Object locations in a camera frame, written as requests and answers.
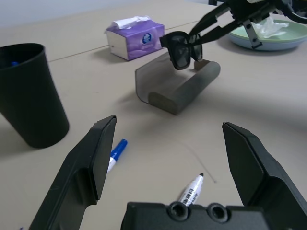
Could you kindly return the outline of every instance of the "plate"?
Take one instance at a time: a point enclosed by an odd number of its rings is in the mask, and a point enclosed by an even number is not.
[[[286,33],[283,35],[272,36],[270,38],[259,39],[263,45],[256,48],[256,50],[276,51],[291,49],[307,40],[306,26],[284,20],[274,20],[274,22],[289,23],[288,27],[281,29],[281,31],[285,31]],[[233,43],[239,46],[252,49],[248,35],[243,26],[236,28],[229,33],[229,38]]]

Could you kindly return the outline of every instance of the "purple tissue box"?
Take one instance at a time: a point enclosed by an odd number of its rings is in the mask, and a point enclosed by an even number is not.
[[[108,28],[106,35],[112,54],[133,60],[162,48],[159,38],[164,36],[164,25],[148,20],[130,29]]]

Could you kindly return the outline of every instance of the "black cup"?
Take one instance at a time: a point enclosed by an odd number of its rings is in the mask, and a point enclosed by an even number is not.
[[[59,142],[69,123],[40,44],[0,47],[0,113],[34,148]]]

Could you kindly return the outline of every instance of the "metal bracket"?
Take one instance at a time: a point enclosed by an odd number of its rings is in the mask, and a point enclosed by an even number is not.
[[[245,28],[246,33],[248,34],[248,38],[250,40],[251,43],[251,47],[253,49],[258,48],[259,46],[262,46],[262,42],[259,41],[258,36],[254,30],[253,25],[251,24],[250,20],[246,20],[245,22],[243,22],[243,26]]]

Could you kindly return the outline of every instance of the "sunglasses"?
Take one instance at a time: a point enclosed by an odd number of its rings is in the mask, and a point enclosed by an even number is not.
[[[175,31],[160,37],[161,46],[168,49],[171,61],[175,69],[182,70],[191,63],[191,57],[195,61],[202,60],[202,46],[193,46],[200,34],[188,35],[182,31]]]

